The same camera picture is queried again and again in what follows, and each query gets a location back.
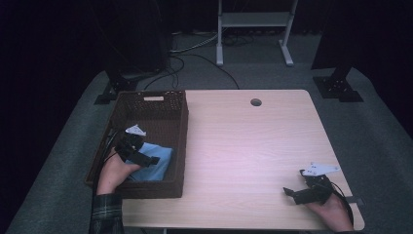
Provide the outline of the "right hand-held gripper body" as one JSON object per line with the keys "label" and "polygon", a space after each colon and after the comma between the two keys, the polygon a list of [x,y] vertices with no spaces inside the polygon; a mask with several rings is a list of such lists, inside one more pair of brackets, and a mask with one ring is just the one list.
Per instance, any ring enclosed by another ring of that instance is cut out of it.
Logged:
{"label": "right hand-held gripper body", "polygon": [[301,176],[308,186],[305,204],[321,202],[322,204],[334,191],[330,179],[326,176],[340,171],[339,166],[331,166],[312,162],[307,169],[301,171]]}

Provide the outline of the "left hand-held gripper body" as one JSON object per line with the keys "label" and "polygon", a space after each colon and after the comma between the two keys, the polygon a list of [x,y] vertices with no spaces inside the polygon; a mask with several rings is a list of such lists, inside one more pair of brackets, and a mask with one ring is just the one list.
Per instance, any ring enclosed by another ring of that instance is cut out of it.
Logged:
{"label": "left hand-held gripper body", "polygon": [[125,129],[125,134],[115,146],[115,151],[123,160],[138,157],[139,150],[143,146],[143,137],[146,133],[142,131],[138,125],[131,126]]}

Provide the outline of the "light blue shirt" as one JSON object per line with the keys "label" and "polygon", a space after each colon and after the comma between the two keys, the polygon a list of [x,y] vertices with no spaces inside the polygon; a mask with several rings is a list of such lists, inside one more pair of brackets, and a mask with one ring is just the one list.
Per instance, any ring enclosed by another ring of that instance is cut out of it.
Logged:
{"label": "light blue shirt", "polygon": [[144,142],[139,150],[129,147],[124,154],[127,158],[127,164],[134,164],[136,160],[141,161],[142,157],[138,157],[137,153],[141,153],[148,157],[158,157],[159,161],[156,165],[143,167],[128,177],[132,181],[160,181],[164,179],[166,171],[169,167],[173,150],[168,147],[163,147],[157,144]]}

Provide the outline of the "brown woven basket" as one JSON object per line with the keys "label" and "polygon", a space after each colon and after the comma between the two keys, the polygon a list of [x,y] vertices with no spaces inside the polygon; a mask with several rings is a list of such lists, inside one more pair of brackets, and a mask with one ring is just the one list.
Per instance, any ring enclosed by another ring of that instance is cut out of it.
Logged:
{"label": "brown woven basket", "polygon": [[189,110],[183,91],[121,92],[94,155],[85,178],[89,186],[99,161],[134,125],[146,133],[144,140],[173,150],[169,167],[163,180],[132,181],[121,184],[117,192],[125,199],[164,199],[182,196],[185,171],[186,137]]}

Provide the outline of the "person's right hand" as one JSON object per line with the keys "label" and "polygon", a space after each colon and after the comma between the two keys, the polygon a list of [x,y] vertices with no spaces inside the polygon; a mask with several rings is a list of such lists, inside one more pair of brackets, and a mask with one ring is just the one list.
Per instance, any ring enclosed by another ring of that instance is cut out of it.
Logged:
{"label": "person's right hand", "polygon": [[319,216],[321,221],[334,233],[354,231],[347,209],[341,199],[331,194],[324,204],[309,203],[306,207]]}

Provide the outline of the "person's left hand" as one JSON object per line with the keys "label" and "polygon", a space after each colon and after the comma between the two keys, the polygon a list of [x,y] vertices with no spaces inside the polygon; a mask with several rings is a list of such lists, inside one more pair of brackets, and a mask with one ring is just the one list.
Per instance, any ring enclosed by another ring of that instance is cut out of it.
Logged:
{"label": "person's left hand", "polygon": [[96,194],[113,194],[130,174],[140,169],[141,167],[137,164],[125,163],[115,149],[112,148],[100,172]]}

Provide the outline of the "grey tape strip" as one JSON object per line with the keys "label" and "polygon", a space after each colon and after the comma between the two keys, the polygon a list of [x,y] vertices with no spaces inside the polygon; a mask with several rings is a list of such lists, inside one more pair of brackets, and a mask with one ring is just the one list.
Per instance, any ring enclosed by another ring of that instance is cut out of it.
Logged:
{"label": "grey tape strip", "polygon": [[363,199],[360,198],[360,197],[347,196],[347,197],[346,197],[346,201],[347,201],[349,204],[355,203],[355,204],[357,204],[357,205],[360,206],[360,207],[365,205]]}

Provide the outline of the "black stand base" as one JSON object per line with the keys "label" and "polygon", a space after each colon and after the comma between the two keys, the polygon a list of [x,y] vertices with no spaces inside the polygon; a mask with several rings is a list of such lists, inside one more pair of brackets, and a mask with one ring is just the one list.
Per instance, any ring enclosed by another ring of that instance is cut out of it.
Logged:
{"label": "black stand base", "polygon": [[337,66],[329,76],[313,78],[322,98],[336,98],[340,102],[363,102],[361,95],[347,81],[351,67]]}
{"label": "black stand base", "polygon": [[109,81],[102,94],[95,99],[95,104],[108,104],[115,100],[120,92],[134,91],[137,81],[134,78],[125,78],[119,71],[105,71]]}

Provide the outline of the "black equipment box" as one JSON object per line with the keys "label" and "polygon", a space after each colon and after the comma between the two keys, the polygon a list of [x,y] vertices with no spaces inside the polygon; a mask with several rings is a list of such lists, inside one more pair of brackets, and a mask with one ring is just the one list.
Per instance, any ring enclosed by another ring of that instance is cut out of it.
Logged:
{"label": "black equipment box", "polygon": [[168,63],[168,36],[157,0],[111,0],[118,25],[115,43],[122,68],[158,72]]}

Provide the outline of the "white metal stand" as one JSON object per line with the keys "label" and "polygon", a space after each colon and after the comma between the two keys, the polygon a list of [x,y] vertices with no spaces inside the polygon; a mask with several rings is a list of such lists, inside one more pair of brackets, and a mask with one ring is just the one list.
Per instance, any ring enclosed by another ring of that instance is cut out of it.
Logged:
{"label": "white metal stand", "polygon": [[292,0],[291,8],[288,12],[270,13],[225,13],[222,11],[223,0],[218,0],[217,13],[217,43],[216,43],[216,64],[224,64],[222,33],[226,28],[235,27],[283,27],[283,38],[278,41],[284,62],[287,66],[293,66],[294,62],[287,48],[287,42],[294,22],[296,8],[299,0]]}

